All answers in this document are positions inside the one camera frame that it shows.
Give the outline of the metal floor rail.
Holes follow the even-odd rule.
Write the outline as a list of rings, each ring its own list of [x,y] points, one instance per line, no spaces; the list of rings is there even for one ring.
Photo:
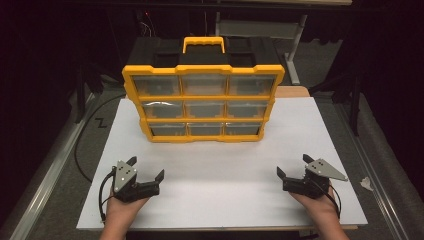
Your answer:
[[[369,178],[370,185],[373,188],[372,193],[390,230],[391,235],[393,236],[394,240],[409,240],[409,236],[398,217],[392,200],[381,184],[381,181],[379,180],[377,173],[372,166],[372,163],[370,162],[370,159],[366,154],[363,145],[360,142],[359,137],[353,133],[353,130],[349,125],[349,117],[345,111],[345,107],[341,104],[335,104],[334,108],[338,117],[341,119],[345,130],[349,134],[353,145],[355,146],[356,152],[359,155],[359,164],[362,168],[362,171],[364,172],[364,175]]]
[[[32,232],[38,218],[44,210],[55,185],[67,163],[67,160],[74,148],[77,138],[80,136],[83,127],[88,122],[88,114],[94,110],[99,100],[99,95],[89,94],[84,102],[86,113],[83,114],[79,123],[72,123],[66,131],[62,143],[58,145],[57,151],[53,154],[52,162],[44,174],[44,177],[31,201],[27,205],[20,221],[15,227],[9,240],[27,240]]]

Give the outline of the set of clear plastic drawers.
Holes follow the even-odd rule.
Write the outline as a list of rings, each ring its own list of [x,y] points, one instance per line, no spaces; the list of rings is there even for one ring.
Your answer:
[[[272,74],[135,75],[152,137],[259,136],[276,77]]]

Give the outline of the person's right hand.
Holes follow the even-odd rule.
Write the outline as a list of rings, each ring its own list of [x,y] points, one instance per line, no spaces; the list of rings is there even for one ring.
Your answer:
[[[326,220],[338,220],[337,207],[334,205],[334,194],[331,189],[328,194],[317,199],[312,199],[304,195],[290,192],[290,196],[298,201],[314,222],[324,222]]]

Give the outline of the yellow black drawer organizer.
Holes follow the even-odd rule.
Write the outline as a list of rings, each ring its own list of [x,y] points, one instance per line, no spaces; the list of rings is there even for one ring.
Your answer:
[[[152,137],[146,130],[140,97],[132,77],[135,75],[186,74],[272,74],[276,77],[267,110],[266,122],[259,136],[227,137]],[[122,75],[128,98],[139,114],[142,132],[151,142],[220,141],[245,142],[263,138],[266,123],[275,103],[275,93],[282,82],[285,69],[272,41],[267,37],[185,37],[160,39],[142,37],[135,41],[132,52],[123,67]]]

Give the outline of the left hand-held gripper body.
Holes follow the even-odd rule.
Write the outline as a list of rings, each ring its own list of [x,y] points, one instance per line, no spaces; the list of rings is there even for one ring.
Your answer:
[[[154,181],[138,183],[137,170],[123,161],[119,161],[113,179],[113,196],[124,202],[132,203],[140,199],[150,198],[160,193],[160,175]]]

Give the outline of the grey metal stand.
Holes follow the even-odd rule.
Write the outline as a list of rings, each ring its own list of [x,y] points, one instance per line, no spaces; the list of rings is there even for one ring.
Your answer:
[[[229,20],[215,17],[215,34],[217,36],[250,37],[268,36],[273,39],[291,41],[284,53],[284,62],[292,85],[299,85],[300,80],[294,64],[294,57],[306,25],[307,15],[301,15],[297,22],[265,22],[251,20]]]

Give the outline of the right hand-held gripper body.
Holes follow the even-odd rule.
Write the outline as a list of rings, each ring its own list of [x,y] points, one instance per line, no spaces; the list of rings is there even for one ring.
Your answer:
[[[306,163],[305,173],[301,179],[287,176],[285,181],[282,181],[282,189],[317,199],[328,193],[331,179],[340,181],[348,180],[343,173],[324,159],[314,159],[312,163]]]

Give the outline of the white paper scrap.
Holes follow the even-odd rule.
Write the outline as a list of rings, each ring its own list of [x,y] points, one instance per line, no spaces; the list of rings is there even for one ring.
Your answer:
[[[370,178],[369,178],[369,177],[365,177],[365,178],[363,178],[363,179],[360,181],[360,185],[361,185],[364,189],[367,189],[368,191],[371,191],[371,192],[373,192],[373,191],[374,191],[374,189],[373,189],[373,187],[372,187],[372,184],[371,184],[371,180],[370,180]]]

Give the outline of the person's left hand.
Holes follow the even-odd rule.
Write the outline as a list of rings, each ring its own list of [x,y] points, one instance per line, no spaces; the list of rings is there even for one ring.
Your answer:
[[[148,198],[144,198],[131,203],[125,203],[111,196],[107,200],[106,219],[134,219],[147,202]]]

